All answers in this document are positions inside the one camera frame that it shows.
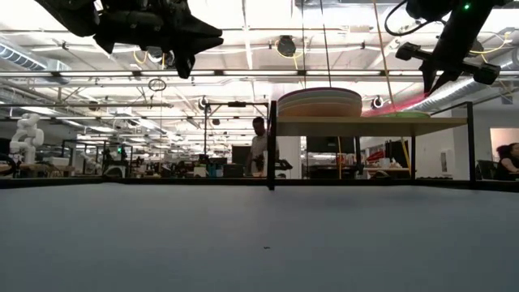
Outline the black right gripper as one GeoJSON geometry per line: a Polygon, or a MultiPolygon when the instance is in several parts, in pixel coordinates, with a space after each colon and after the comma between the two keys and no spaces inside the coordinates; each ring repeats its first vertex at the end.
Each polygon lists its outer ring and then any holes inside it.
{"type": "Polygon", "coordinates": [[[430,96],[447,82],[456,81],[463,73],[472,75],[474,81],[482,84],[492,84],[500,75],[501,67],[484,62],[474,65],[465,61],[465,56],[470,50],[461,46],[455,46],[445,40],[439,40],[432,52],[422,49],[421,45],[406,42],[396,52],[396,58],[409,61],[411,58],[422,60],[419,70],[422,72],[423,92],[430,96]]]}

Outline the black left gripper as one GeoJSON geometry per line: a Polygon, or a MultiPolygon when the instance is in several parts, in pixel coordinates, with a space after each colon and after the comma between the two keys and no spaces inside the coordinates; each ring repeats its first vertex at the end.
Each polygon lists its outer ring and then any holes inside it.
{"type": "Polygon", "coordinates": [[[101,2],[104,10],[94,40],[105,52],[111,54],[117,43],[137,45],[143,51],[158,48],[165,65],[184,79],[190,76],[195,55],[224,42],[219,28],[193,16],[187,0],[101,2]]]}

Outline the green transparent plate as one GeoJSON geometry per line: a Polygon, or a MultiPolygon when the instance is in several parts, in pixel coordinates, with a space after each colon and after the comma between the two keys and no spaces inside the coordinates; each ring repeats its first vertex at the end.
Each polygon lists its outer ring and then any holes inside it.
{"type": "Polygon", "coordinates": [[[388,114],[381,114],[380,118],[429,118],[430,114],[422,111],[398,111],[388,114]]]}

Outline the pink transparent plate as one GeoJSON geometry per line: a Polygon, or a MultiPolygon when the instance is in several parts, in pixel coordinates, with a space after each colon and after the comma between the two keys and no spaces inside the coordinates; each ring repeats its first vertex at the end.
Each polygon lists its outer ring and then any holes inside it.
{"type": "Polygon", "coordinates": [[[388,114],[392,112],[405,111],[413,108],[418,103],[424,101],[426,96],[423,93],[415,94],[413,96],[386,96],[383,97],[384,105],[380,109],[371,108],[371,100],[362,106],[362,117],[375,117],[381,114],[388,114]]]}

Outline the salmon pink plate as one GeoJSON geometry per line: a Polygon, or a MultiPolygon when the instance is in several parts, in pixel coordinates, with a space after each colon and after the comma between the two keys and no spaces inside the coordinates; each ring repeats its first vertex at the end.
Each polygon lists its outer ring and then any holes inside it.
{"type": "Polygon", "coordinates": [[[349,105],[309,105],[280,109],[283,117],[360,117],[362,109],[349,105]]]}

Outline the long ceiling light bar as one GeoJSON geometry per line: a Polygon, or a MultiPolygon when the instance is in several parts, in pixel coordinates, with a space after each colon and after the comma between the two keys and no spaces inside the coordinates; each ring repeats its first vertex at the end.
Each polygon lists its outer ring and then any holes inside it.
{"type": "MultiPolygon", "coordinates": [[[[191,76],[340,76],[340,77],[381,77],[382,70],[195,70],[191,76]]],[[[0,71],[0,78],[46,78],[46,77],[179,77],[176,71],[0,71]]]]}

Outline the black office chair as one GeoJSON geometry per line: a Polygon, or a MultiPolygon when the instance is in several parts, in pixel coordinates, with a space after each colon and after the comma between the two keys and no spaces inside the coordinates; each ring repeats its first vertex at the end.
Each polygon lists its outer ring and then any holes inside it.
{"type": "Polygon", "coordinates": [[[477,180],[494,180],[498,163],[494,161],[477,160],[476,179],[477,180]]]}

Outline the person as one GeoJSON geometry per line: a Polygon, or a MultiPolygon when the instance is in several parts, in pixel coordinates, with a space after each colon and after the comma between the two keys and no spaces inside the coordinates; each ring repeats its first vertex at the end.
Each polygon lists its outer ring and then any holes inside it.
{"type": "Polygon", "coordinates": [[[495,179],[517,181],[519,179],[519,143],[501,145],[496,151],[499,162],[495,169],[495,179]]]}
{"type": "Polygon", "coordinates": [[[252,121],[255,136],[251,141],[251,150],[247,157],[246,174],[262,173],[264,170],[264,152],[267,151],[268,134],[264,119],[257,117],[252,121]]]}

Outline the black monitor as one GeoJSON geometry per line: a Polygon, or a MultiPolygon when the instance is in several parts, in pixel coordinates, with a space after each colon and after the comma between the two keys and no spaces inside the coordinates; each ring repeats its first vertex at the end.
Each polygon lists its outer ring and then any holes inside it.
{"type": "Polygon", "coordinates": [[[337,136],[308,136],[307,151],[314,153],[344,153],[355,152],[353,137],[337,136]]]}

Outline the silver air duct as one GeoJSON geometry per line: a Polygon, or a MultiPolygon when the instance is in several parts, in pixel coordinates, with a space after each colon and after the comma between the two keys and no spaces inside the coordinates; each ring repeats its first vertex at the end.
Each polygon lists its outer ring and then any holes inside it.
{"type": "MultiPolygon", "coordinates": [[[[501,67],[500,76],[493,84],[498,84],[502,78],[519,79],[519,47],[495,57],[490,61],[490,63],[501,67]]],[[[425,100],[413,105],[407,105],[403,110],[431,110],[455,100],[465,98],[475,92],[482,91],[483,89],[489,89],[489,87],[490,85],[474,81],[472,77],[464,80],[457,80],[454,83],[449,83],[434,91],[425,100]]]]}
{"type": "Polygon", "coordinates": [[[71,69],[66,63],[41,57],[3,39],[0,39],[0,62],[15,66],[15,71],[0,71],[2,78],[39,78],[57,84],[71,81],[61,74],[71,69]]]}

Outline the black workstation gantry frame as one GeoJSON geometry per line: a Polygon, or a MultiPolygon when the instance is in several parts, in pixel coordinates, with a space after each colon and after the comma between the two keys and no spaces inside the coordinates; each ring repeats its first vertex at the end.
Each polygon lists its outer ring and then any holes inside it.
{"type": "MultiPolygon", "coordinates": [[[[227,106],[229,108],[244,108],[247,106],[252,106],[256,108],[258,105],[264,105],[267,109],[269,109],[269,103],[255,103],[255,102],[245,102],[245,101],[229,101],[226,103],[210,103],[206,102],[204,105],[204,154],[207,154],[207,138],[208,138],[208,119],[214,113],[216,113],[222,106],[227,106]]],[[[238,164],[224,164],[222,166],[222,176],[223,178],[267,178],[267,168],[262,169],[260,172],[255,173],[246,173],[247,168],[244,167],[241,174],[238,174],[238,164]]]]}

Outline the black metal table frame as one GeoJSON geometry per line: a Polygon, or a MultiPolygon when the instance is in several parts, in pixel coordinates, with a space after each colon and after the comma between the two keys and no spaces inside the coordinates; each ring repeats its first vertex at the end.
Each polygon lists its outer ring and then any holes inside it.
{"type": "Polygon", "coordinates": [[[478,191],[504,191],[519,193],[519,182],[508,181],[466,181],[447,179],[274,179],[266,178],[23,178],[0,179],[0,189],[25,187],[57,187],[101,183],[127,185],[201,185],[201,186],[253,186],[253,187],[438,187],[470,189],[478,191]]]}

